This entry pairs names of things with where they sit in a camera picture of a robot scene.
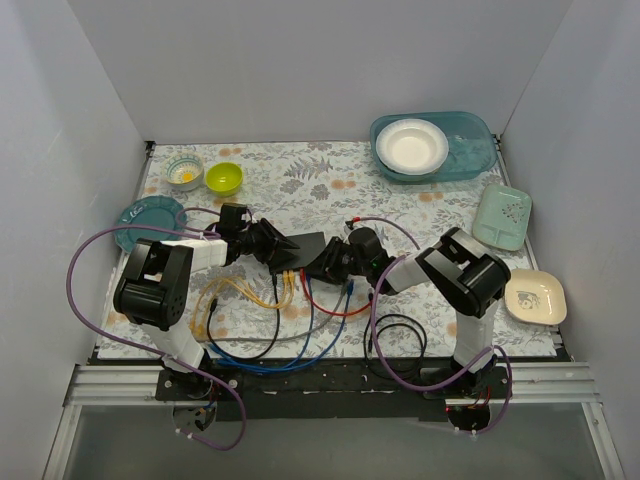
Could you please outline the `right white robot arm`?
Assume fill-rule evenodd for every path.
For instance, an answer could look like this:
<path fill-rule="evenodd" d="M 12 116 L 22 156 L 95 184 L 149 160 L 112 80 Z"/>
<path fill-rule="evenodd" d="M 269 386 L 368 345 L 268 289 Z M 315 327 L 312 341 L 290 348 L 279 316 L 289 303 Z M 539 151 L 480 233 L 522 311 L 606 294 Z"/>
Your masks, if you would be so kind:
<path fill-rule="evenodd" d="M 398 257 L 387 253 L 374 230 L 357 228 L 345 241 L 332 238 L 305 272 L 332 284 L 353 276 L 366 278 L 374 288 L 369 321 L 372 343 L 383 368 L 402 387 L 427 393 L 454 385 L 460 395 L 471 398 L 488 386 L 495 353 L 504 351 L 493 343 L 494 316 L 511 271 L 460 228 L 451 228 L 431 247 Z M 457 325 L 449 376 L 431 385 L 412 384 L 392 370 L 380 348 L 376 326 L 379 296 L 396 295 L 424 283 L 433 284 L 455 310 Z"/>

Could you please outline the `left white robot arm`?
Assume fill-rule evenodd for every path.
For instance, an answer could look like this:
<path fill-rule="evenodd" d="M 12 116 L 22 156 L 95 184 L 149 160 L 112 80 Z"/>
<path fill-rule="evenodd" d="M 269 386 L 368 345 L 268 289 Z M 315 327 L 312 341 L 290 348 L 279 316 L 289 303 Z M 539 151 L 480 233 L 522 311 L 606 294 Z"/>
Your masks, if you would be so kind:
<path fill-rule="evenodd" d="M 279 254 L 299 246 L 268 220 L 219 220 L 215 238 L 206 234 L 181 241 L 139 239 L 114 294 L 114 308 L 150 337 L 164 365 L 176 372 L 178 387 L 193 400 L 205 398 L 213 386 L 202 367 L 209 356 L 182 319 L 191 274 L 228 266 L 252 255 L 270 266 Z"/>

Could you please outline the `black network switch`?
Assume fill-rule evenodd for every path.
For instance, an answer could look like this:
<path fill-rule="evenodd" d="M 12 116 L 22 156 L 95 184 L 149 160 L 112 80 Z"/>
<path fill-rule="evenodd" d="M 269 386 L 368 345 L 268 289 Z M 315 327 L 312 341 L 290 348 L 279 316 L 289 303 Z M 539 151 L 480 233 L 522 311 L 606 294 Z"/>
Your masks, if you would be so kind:
<path fill-rule="evenodd" d="M 297 252 L 301 257 L 301 268 L 311 263 L 326 247 L 325 235 L 322 232 L 292 235 L 289 238 L 299 245 Z"/>

